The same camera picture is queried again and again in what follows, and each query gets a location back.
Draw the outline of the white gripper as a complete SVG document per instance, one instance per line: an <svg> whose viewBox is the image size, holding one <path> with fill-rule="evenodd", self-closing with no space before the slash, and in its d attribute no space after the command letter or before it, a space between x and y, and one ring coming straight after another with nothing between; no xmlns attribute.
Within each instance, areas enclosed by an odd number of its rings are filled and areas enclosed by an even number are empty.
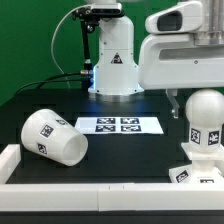
<svg viewBox="0 0 224 224"><path fill-rule="evenodd" d="M140 48L138 77L145 90L167 89L178 118L177 89L224 87L224 46L195 46L190 34L149 35Z"/></svg>

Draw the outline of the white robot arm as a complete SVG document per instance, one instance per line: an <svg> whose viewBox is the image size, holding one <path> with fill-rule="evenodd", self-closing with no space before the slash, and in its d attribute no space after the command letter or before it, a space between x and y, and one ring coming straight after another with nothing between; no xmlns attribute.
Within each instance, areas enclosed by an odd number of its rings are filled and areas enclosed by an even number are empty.
<svg viewBox="0 0 224 224"><path fill-rule="evenodd" d="M129 0L86 1L100 18L92 94L108 101L165 90L178 116L178 90L224 86L224 0L180 0L149 16L138 61L133 59L133 23L120 15Z"/></svg>

